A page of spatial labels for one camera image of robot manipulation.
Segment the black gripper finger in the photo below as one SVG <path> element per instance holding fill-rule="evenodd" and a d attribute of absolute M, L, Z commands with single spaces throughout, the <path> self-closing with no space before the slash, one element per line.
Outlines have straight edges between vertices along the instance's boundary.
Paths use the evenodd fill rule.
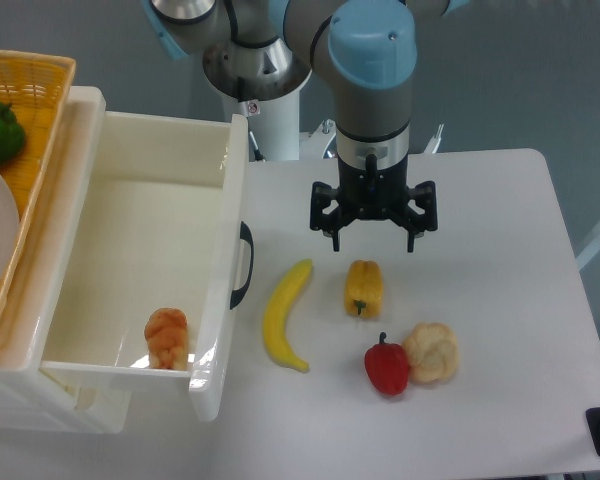
<path fill-rule="evenodd" d="M 398 204 L 396 218 L 397 225 L 407 232 L 406 251 L 413 253 L 417 237 L 438 229 L 435 182 L 429 180 L 415 187 L 406 186 Z"/>
<path fill-rule="evenodd" d="M 340 188 L 324 182 L 312 184 L 309 226 L 331 239 L 334 252 L 340 251 L 340 230 L 356 220 L 357 214 L 358 207 L 345 198 Z"/>

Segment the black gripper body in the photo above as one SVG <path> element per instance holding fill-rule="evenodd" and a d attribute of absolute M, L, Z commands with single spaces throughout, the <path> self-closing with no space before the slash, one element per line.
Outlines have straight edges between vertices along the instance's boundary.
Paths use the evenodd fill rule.
<path fill-rule="evenodd" d="M 337 207 L 329 213 L 338 221 L 412 221 L 416 212 L 408 205 L 408 160 L 387 169 L 357 169 L 338 160 Z"/>

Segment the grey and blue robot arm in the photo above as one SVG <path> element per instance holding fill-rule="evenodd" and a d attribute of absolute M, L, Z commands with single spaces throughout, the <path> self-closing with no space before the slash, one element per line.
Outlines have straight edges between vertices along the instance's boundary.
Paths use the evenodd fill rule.
<path fill-rule="evenodd" d="M 254 155 L 271 159 L 271 122 L 311 75 L 334 98 L 339 183 L 312 187 L 310 227 L 332 240 L 356 220 L 391 221 L 409 241 L 438 227 L 436 187 L 407 184 L 416 25 L 452 1 L 147 1 L 167 53 L 203 54 L 231 113 L 259 118 Z"/>

